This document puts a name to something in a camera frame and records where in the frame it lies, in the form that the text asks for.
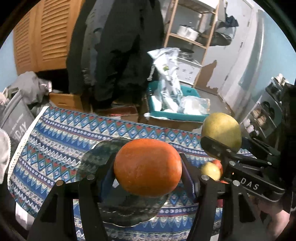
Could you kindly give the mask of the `person's right hand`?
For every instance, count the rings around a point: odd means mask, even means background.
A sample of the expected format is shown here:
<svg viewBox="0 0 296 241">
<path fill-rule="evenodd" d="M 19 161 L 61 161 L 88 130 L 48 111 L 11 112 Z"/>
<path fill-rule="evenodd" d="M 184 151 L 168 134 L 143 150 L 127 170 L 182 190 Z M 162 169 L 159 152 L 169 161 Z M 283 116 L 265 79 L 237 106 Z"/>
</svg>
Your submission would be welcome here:
<svg viewBox="0 0 296 241">
<path fill-rule="evenodd" d="M 250 199 L 255 205 L 258 215 L 263 212 L 271 216 L 267 225 L 267 234 L 269 240 L 276 240 L 288 225 L 290 214 L 284 211 L 280 202 L 266 202 L 254 196 L 250 196 Z"/>
</svg>

